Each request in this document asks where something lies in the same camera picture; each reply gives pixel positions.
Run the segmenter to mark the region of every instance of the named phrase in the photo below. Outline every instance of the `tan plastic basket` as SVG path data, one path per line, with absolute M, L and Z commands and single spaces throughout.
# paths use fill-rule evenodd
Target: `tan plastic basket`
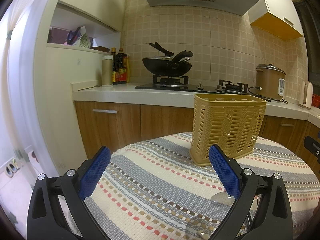
M 230 158 L 252 153 L 266 105 L 249 95 L 196 94 L 190 149 L 195 164 L 211 165 L 208 153 L 215 143 Z

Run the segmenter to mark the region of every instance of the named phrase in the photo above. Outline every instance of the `curtain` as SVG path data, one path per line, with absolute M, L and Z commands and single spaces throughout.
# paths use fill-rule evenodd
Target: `curtain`
M 22 172 L 24 173 L 25 178 L 27 179 L 30 186 L 33 188 L 36 182 L 36 173 L 33 166 L 30 163 L 28 158 L 28 154 L 25 152 L 20 138 L 18 136 L 17 128 L 15 126 L 14 118 L 12 115 L 10 98 L 9 98 L 9 90 L 8 90 L 8 56 L 10 52 L 10 40 L 12 33 L 14 32 L 14 28 L 17 26 L 18 22 L 24 15 L 24 13 L 28 10 L 34 0 L 13 0 L 12 4 L 7 10 L 8 15 L 8 24 L 7 24 L 7 38 L 4 45 L 2 62 L 1 64 L 1 87 L 0 87 L 0 96 L 1 96 L 1 105 L 2 105 L 2 114 L 5 120 L 5 126 L 10 138 L 10 142 L 12 144 L 12 148 L 15 156 L 18 160 L 18 165 L 20 166 Z

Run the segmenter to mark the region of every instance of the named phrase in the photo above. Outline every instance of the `white countertop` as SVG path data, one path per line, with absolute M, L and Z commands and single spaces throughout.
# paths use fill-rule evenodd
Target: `white countertop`
M 140 83 L 120 84 L 109 87 L 94 87 L 72 93 L 74 101 L 96 101 L 127 103 L 155 106 L 194 107 L 196 92 L 135 89 Z M 268 102 L 265 115 L 308 120 L 320 128 L 320 109 L 312 107 L 311 111 L 297 104 Z

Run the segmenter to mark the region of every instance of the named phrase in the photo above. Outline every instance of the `rice cooker lid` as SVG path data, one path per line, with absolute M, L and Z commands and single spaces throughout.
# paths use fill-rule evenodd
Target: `rice cooker lid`
M 282 70 L 282 69 L 280 69 L 280 68 L 277 68 L 277 67 L 275 67 L 274 65 L 272 65 L 272 64 L 259 64 L 257 67 L 256 67 L 256 69 L 261 69 L 261 68 L 267 68 L 267 69 L 272 69 L 272 70 L 276 70 L 276 71 L 280 71 L 280 72 L 282 72 L 283 74 L 285 74 L 286 75 L 286 73 Z

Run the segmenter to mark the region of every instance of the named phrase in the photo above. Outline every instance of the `black frying pan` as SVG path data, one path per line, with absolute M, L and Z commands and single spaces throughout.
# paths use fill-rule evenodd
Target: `black frying pan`
M 142 60 L 146 69 L 154 75 L 181 77 L 192 67 L 188 62 L 189 59 L 182 60 L 186 57 L 192 57 L 191 51 L 184 50 L 173 57 L 173 53 L 162 48 L 158 42 L 150 43 L 150 46 L 165 54 L 165 56 L 145 57 Z

